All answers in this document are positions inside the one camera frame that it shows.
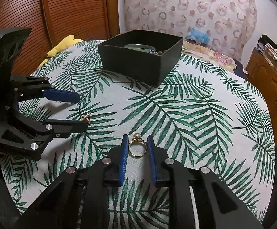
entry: tablecloth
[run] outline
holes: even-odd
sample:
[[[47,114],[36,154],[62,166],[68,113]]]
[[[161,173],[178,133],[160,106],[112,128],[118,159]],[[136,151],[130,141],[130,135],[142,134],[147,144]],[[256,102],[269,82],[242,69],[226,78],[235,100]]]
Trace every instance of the tablecloth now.
[[[82,134],[55,138],[40,161],[5,155],[2,171],[23,213],[68,166],[85,168],[136,132],[186,167],[208,166],[262,221],[274,179],[275,149],[267,105],[249,82],[209,62],[182,54],[158,88],[102,69],[100,41],[84,41],[58,53],[33,76],[81,95],[78,104],[25,101],[19,111],[36,121],[79,120]],[[168,228],[168,192],[151,184],[147,155],[128,157],[121,188],[110,189],[109,228]]]

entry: pearl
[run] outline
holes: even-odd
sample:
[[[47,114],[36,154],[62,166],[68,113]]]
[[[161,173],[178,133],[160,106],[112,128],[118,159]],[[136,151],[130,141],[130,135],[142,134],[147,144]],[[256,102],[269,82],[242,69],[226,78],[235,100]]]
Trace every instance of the pearl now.
[[[139,133],[133,134],[133,138],[140,138],[140,137],[141,137],[141,135]]]

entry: yellow cushion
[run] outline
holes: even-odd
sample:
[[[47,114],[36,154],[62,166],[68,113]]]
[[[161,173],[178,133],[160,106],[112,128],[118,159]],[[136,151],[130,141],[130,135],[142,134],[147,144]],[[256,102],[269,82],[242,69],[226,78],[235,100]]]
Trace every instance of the yellow cushion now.
[[[76,43],[82,42],[82,41],[83,41],[83,40],[81,40],[81,39],[74,39],[73,44],[76,44]]]
[[[74,41],[73,34],[65,37],[63,40],[61,40],[61,42],[58,45],[56,45],[53,49],[51,49],[47,53],[47,57],[51,58],[55,56],[57,53],[64,51],[65,49],[67,49],[68,47],[74,44],[73,41]]]
[[[45,64],[48,61],[48,59],[44,59],[42,63],[40,63],[39,67],[40,68],[43,64]]]

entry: gold ring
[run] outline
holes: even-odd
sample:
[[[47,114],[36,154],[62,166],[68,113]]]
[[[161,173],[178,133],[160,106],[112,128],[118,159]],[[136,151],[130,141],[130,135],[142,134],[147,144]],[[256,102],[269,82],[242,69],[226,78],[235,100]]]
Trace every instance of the gold ring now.
[[[143,152],[143,154],[137,155],[131,151],[131,146],[132,146],[132,143],[134,143],[134,142],[142,142],[144,144],[145,151]],[[141,135],[139,133],[135,133],[133,135],[133,139],[129,143],[129,153],[135,158],[140,158],[140,157],[144,156],[146,152],[147,152],[146,142],[141,138]]]

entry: black box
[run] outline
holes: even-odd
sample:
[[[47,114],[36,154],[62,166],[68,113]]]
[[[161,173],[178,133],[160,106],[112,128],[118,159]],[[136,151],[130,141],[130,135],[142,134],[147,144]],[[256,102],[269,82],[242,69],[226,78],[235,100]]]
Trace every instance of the black box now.
[[[153,46],[162,55],[124,48],[128,44]],[[180,60],[183,38],[146,30],[133,30],[98,44],[103,68],[158,87]]]

